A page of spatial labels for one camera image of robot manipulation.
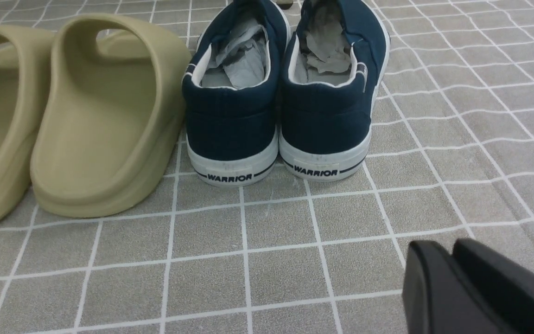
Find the pair of shoes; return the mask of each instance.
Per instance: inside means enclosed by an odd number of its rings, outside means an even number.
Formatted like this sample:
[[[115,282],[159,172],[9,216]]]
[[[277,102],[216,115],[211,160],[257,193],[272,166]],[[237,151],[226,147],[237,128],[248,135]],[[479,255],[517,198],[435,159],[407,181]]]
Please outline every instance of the pair of shoes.
[[[362,0],[306,0],[293,34],[271,0],[234,0],[199,38],[183,78],[187,151],[199,177],[246,186],[267,176],[278,152],[298,177],[355,173],[389,48]]]
[[[118,32],[98,39],[100,32]],[[30,181],[40,207],[115,214],[163,177],[184,122],[191,53],[130,17],[80,15],[54,34],[0,26],[0,218]]]

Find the white rubber sole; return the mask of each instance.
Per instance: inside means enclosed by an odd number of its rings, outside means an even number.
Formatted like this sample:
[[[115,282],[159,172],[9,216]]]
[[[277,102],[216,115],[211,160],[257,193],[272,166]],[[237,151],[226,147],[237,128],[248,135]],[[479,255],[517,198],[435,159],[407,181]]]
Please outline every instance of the white rubber sole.
[[[373,102],[370,106],[371,115],[390,54],[390,37],[388,36],[388,31],[376,12],[373,11],[373,13],[384,32],[386,53],[384,55],[381,75],[372,95]],[[368,154],[371,138],[372,125],[370,125],[368,135],[366,135],[365,139],[354,148],[335,154],[310,154],[291,146],[284,136],[280,134],[280,154],[282,159],[284,159],[286,168],[297,177],[322,182],[343,180],[358,171],[362,161],[364,161]]]
[[[188,136],[187,152],[193,168],[204,182],[212,186],[248,186],[265,178],[273,169],[278,152],[277,133],[275,131],[267,148],[244,159],[219,161],[204,158],[191,149]]]

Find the beige slide sandal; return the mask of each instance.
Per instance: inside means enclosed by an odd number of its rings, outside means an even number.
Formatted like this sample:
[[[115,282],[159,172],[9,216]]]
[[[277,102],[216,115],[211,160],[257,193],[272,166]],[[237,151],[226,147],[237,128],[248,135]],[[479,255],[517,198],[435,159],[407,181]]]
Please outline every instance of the beige slide sandal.
[[[97,40],[99,32],[119,29]],[[75,218],[119,213],[161,180],[184,122],[191,53],[161,27],[80,15],[51,51],[51,94],[32,154],[39,205]]]
[[[30,154],[49,97],[53,36],[0,26],[0,219],[30,184]]]

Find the floor mat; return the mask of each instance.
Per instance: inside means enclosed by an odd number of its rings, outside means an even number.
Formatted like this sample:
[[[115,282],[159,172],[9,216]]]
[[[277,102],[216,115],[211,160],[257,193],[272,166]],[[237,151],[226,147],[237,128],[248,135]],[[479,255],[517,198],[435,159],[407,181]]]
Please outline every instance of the floor mat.
[[[28,191],[0,222],[0,333],[397,334],[413,239],[475,237],[534,271],[534,0],[366,2],[392,51],[358,173],[306,182],[278,161],[214,188],[183,134],[155,193],[117,216],[54,216]],[[227,0],[68,3],[0,0],[0,23],[121,13],[194,49]]]

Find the sneaker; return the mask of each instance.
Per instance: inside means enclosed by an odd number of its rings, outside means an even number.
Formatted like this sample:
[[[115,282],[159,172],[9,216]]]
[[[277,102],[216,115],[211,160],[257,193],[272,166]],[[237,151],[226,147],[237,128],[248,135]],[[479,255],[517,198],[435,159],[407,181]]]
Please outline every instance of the sneaker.
[[[388,32],[361,0],[305,0],[282,61],[280,154],[309,180],[341,180],[368,153]]]
[[[271,0],[234,0],[206,28],[183,78],[187,151],[199,177],[246,186],[278,153],[275,95],[291,38]]]

